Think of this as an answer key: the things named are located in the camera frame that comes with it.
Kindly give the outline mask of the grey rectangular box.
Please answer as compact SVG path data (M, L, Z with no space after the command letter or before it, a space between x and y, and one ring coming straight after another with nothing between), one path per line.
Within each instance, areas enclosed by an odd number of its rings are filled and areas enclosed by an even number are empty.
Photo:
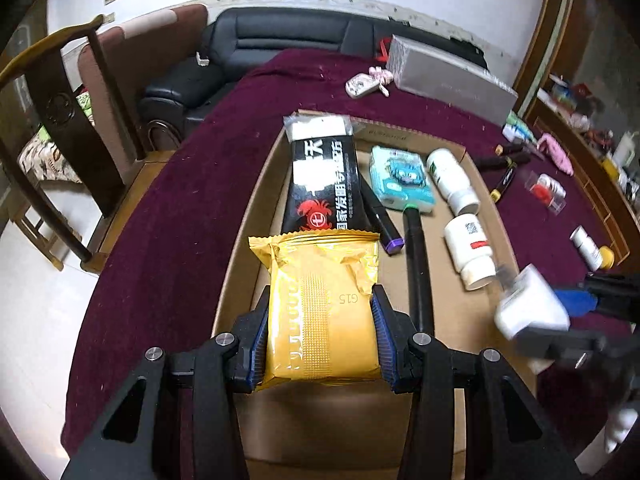
M386 68L398 89L445 102L496 126L506 123L518 99L486 68L401 36L393 36Z

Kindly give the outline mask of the wooden chair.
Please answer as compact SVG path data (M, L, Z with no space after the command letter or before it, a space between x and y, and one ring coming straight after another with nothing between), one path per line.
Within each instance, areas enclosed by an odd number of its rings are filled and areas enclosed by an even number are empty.
M145 158L145 149L134 121L98 39L98 29L103 23L104 17L99 15L89 23L58 30L17 55L1 72L2 87L18 77L26 79L32 104L44 128L98 205L101 218L89 244L81 241L49 197L21 170L16 157L5 145L1 147L3 168L29 206L47 223L54 237L70 248L85 271L94 274L100 273L105 266L107 254L101 252L100 248ZM68 80L61 50L66 44L80 38L88 40L106 84L114 115L124 127L125 138L134 146L134 166L126 174L118 171L114 158L99 131L91 125L81 109Z

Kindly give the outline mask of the toothpaste tube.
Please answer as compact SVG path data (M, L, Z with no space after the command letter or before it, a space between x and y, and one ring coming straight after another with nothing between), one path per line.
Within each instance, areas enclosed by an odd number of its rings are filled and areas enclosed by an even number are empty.
M506 124L503 126L502 135L509 143L523 144L526 150L532 153L539 152L538 141L529 131L518 128L518 126Z

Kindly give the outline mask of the clear plastic case red item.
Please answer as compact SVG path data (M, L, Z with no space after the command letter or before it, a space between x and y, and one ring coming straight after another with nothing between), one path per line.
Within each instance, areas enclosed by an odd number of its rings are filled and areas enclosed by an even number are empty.
M562 184L548 174L531 172L525 180L526 190L552 214L560 214L565 207L566 191Z

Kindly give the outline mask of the black leather sofa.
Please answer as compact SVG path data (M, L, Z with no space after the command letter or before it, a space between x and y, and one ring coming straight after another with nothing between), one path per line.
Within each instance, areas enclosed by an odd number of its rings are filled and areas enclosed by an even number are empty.
M375 58L383 37L401 36L485 68L472 42L445 38L388 18L297 8L232 8L207 25L195 53L149 82L137 109L152 148L172 150L248 72L288 49L327 50Z

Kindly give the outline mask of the black snack packet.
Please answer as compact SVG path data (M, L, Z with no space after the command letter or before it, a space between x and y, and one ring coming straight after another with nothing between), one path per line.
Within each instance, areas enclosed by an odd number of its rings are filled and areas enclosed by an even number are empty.
M350 118L296 113L283 127L292 165L282 231L367 229Z

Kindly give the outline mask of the purple bed cover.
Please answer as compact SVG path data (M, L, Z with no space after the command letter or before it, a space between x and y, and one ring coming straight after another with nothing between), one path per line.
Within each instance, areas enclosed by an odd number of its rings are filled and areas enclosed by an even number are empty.
M346 79L364 70L361 58L320 50L286 50L245 76L171 157L155 179L106 262L82 323L70 371L61 441L73 456L107 401L157 344L190 350L209 338L232 247L250 194L282 128L284 116L302 108L345 114L420 130L457 142L473 156L488 152L501 129L448 104L392 91L390 98L346 96ZM542 220L542 208L524 191L510 192L499 211L518 264L533 263L553 286L576 285L582 259L568 240L573 223L595 227L576 193L561 217ZM608 420L620 388L600 370L552 365L540 374L538 398L572 453L591 443ZM392 408L374 401L364 422L338 416L304 424L308 437L285 430L277 415L275 437L319 452L303 467L378 469L397 466L407 415L398 437Z

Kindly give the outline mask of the cardboard box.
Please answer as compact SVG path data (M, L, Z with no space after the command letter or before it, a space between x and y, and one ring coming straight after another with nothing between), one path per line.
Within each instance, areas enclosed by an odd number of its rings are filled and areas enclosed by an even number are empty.
M465 474L545 479L573 466L528 385L495 346L494 270L444 245L382 264L358 158L426 154L442 140L343 115L297 113L262 167L232 249L214 336L196 355L194 474L245 479L270 448L303 469L367 478L454 472L465 395Z

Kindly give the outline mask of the white car key fob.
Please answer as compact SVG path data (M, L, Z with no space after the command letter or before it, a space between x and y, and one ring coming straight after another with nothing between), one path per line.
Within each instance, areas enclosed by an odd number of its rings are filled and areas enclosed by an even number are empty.
M352 99L361 99L374 92L388 98L387 87L394 81L394 75L386 68L370 66L367 73L360 73L345 82L345 91Z

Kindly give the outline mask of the black marker pen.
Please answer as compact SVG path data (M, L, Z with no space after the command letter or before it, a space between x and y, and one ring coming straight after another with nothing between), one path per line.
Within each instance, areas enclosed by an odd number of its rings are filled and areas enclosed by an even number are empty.
M530 162L530 155L525 152L519 152L511 155L477 157L473 159L473 162L479 172L497 171L513 165L526 165Z
M495 147L495 154L497 156L510 156L521 153L522 151L524 151L523 143L498 144Z
M503 174L498 184L491 190L489 196L495 204L498 204L500 202L502 196L513 182L517 171L518 166L516 166L515 164L511 164L508 168L506 168L506 172Z

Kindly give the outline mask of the red bag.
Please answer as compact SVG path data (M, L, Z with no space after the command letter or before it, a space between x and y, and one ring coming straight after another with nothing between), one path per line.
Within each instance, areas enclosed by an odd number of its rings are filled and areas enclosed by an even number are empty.
M386 64L390 57L390 46L392 45L392 37L383 37L376 47L375 59L382 64Z

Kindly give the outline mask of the black marker green tip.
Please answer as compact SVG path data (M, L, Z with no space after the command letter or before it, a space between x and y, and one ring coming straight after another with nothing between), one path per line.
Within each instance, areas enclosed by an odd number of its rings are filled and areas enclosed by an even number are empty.
M408 278L410 318L418 332L435 335L435 317L430 268L420 210L405 206L402 212Z

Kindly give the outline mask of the black marker purple cap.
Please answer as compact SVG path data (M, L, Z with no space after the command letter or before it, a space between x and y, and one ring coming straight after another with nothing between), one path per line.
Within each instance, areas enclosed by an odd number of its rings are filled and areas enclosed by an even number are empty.
M393 256L399 254L404 248L405 242L394 222L386 212L378 196L372 191L367 181L360 179L360 193L363 200L364 211L368 221L380 237L380 243L386 254Z

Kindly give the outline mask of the white pill bottle green label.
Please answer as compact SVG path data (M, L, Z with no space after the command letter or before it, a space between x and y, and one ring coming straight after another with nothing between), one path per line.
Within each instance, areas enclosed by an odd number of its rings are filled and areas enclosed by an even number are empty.
M478 214L480 199L454 154L446 148L439 148L427 156L426 166L440 194L456 217L462 214Z

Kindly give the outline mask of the white power adapter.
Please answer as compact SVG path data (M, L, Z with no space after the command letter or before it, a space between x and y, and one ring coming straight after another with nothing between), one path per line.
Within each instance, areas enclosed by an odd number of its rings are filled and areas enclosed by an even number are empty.
M570 316L536 266L529 264L518 275L500 266L497 273L502 294L495 324L507 340L528 326L568 330Z

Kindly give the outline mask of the white pill bottle red band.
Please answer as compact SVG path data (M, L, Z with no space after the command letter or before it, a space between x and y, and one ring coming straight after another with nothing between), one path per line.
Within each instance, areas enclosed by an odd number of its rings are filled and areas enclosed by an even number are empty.
M449 221L444 239L466 290L483 288L496 277L494 253L475 214L460 214Z

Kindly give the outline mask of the black marker pen upper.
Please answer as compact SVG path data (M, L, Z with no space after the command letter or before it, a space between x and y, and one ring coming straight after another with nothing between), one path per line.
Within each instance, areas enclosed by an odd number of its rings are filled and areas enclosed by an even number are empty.
M497 156L510 156L521 153L522 151L524 151L523 143L498 144L495 147L495 154Z

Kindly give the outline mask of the blue tissue pack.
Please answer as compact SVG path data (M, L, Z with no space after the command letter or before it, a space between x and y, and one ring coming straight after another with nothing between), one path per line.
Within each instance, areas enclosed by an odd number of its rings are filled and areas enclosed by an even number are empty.
M374 146L369 162L370 187L386 208L403 211L416 208L430 214L435 196L424 162L416 153Z

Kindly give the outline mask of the black marker pen lower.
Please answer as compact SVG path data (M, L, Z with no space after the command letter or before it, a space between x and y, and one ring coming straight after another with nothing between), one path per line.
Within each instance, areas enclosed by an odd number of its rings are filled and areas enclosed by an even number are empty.
M525 152L519 152L511 155L477 157L473 159L473 162L479 172L497 171L513 165L526 165L530 162L530 155Z

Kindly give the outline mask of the yellow foil snack packet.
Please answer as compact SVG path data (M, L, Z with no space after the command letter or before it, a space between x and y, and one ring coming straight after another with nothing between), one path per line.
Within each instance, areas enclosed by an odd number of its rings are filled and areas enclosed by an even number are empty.
M250 237L269 271L262 389L285 382L360 382L381 376L371 312L378 234L300 231Z

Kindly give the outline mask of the pink cloth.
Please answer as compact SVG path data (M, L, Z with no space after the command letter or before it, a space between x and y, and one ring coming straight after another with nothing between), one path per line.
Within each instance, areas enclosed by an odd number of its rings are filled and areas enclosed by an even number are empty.
M561 144L555 139L552 134L544 132L537 142L537 150L542 154L547 155L554 163L554 166L562 171L563 174L572 176L574 174L574 167L567 152L564 151Z

